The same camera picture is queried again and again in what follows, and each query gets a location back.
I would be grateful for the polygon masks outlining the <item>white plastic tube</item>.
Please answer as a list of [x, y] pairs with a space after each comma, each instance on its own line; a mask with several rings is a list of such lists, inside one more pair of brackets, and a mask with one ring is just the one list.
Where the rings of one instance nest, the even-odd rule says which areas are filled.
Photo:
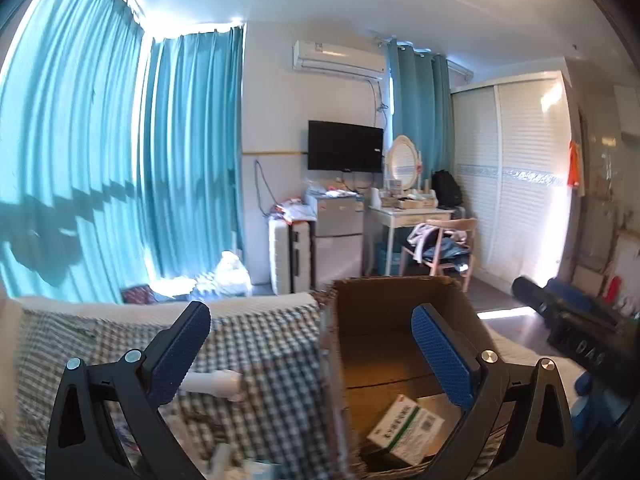
[[234, 370], [215, 370], [211, 373], [187, 372], [180, 390], [208, 394], [215, 398], [236, 402], [243, 397], [243, 377]]

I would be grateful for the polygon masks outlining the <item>green white medicine box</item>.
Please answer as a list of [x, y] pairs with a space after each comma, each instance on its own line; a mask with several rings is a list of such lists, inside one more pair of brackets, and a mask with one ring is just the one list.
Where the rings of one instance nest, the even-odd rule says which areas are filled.
[[410, 466], [419, 465], [445, 419], [400, 394], [367, 440], [384, 454]]

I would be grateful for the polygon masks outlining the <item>white plastic bag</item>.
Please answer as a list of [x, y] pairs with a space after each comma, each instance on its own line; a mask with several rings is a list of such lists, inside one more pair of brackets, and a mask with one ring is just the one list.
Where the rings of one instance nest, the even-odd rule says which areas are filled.
[[253, 295], [250, 274], [234, 252], [222, 252], [215, 270], [195, 279], [195, 289], [200, 294], [223, 297]]

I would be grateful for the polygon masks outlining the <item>large teal curtain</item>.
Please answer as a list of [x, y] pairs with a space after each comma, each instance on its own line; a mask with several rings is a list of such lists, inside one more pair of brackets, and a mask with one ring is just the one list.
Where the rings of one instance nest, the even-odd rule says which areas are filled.
[[142, 281], [124, 0], [32, 0], [1, 70], [1, 278], [13, 297], [116, 302]]

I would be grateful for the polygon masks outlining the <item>brown cardboard box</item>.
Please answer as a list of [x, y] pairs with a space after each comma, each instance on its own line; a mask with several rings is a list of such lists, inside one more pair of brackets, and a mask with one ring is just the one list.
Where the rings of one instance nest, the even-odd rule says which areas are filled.
[[[352, 278], [318, 292], [320, 363], [328, 410], [329, 456], [337, 479], [423, 479], [435, 454], [404, 465], [367, 454], [367, 435], [395, 399], [444, 393], [411, 333], [413, 309], [430, 304], [474, 354], [492, 340], [451, 278]], [[485, 450], [469, 478], [488, 469]]]

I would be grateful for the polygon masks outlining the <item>white suitcase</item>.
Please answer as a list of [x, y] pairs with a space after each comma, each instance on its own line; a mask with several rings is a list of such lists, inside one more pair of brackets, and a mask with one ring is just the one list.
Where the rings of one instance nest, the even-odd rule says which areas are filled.
[[268, 221], [270, 280], [275, 295], [311, 290], [311, 229], [307, 221]]

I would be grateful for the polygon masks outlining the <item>middle teal curtain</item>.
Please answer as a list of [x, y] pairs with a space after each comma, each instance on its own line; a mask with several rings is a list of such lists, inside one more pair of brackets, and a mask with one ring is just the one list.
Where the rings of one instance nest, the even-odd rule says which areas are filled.
[[242, 28], [155, 41], [138, 147], [143, 236], [161, 278], [197, 278], [243, 246]]

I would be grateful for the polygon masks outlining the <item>silver mini fridge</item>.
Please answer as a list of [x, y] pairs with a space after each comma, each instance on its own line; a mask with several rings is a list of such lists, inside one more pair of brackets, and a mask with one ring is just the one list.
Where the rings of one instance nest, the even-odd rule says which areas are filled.
[[336, 280], [361, 274], [364, 199], [357, 193], [308, 191], [306, 204], [314, 213], [314, 281], [325, 288]]

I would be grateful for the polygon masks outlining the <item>black backpack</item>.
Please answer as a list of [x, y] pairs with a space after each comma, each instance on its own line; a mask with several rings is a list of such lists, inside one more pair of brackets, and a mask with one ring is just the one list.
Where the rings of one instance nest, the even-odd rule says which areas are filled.
[[439, 207], [456, 208], [463, 204], [461, 188], [447, 170], [438, 170], [432, 174], [432, 189]]

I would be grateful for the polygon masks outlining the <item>orange hanging cloth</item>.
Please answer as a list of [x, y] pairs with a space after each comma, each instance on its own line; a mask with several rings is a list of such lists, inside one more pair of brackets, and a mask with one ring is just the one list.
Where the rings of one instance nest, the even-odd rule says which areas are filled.
[[575, 141], [570, 141], [568, 146], [570, 153], [570, 166], [568, 167], [567, 185], [574, 190], [582, 189], [582, 180], [584, 180], [584, 172], [582, 171], [582, 149]]

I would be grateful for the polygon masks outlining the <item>white dressing table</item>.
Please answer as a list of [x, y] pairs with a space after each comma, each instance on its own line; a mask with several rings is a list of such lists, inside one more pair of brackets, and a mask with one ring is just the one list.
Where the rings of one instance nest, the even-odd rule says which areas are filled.
[[423, 209], [394, 209], [376, 208], [369, 206], [366, 213], [366, 248], [367, 255], [364, 258], [364, 271], [366, 275], [371, 275], [376, 263], [376, 244], [384, 242], [386, 244], [386, 259], [384, 260], [384, 272], [390, 275], [390, 268], [393, 263], [393, 247], [395, 241], [395, 231], [402, 228], [413, 228], [427, 220], [446, 220], [452, 217], [454, 212], [449, 209], [437, 207]]

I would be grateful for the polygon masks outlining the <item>white sliding wardrobe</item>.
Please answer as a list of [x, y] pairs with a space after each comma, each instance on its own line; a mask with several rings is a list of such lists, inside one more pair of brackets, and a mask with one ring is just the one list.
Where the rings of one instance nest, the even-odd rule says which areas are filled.
[[574, 192], [564, 75], [540, 72], [451, 92], [454, 178], [477, 218], [476, 276], [502, 292], [544, 286], [563, 264]]

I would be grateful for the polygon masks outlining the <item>oval vanity mirror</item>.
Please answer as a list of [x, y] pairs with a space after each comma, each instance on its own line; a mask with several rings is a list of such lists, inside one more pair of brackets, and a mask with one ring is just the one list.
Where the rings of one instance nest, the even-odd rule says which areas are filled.
[[398, 136], [385, 155], [387, 187], [404, 194], [413, 188], [421, 174], [420, 156], [408, 136]]

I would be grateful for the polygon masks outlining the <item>white air conditioner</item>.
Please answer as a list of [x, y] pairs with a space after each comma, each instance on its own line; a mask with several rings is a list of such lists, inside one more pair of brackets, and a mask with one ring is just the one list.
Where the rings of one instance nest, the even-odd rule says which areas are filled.
[[293, 68], [369, 80], [382, 80], [386, 74], [382, 54], [306, 40], [293, 46]]

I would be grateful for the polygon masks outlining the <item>black wall television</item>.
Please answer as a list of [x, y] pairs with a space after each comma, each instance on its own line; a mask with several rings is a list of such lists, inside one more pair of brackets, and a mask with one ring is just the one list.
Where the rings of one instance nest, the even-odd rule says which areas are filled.
[[380, 174], [384, 130], [344, 122], [308, 122], [307, 169]]

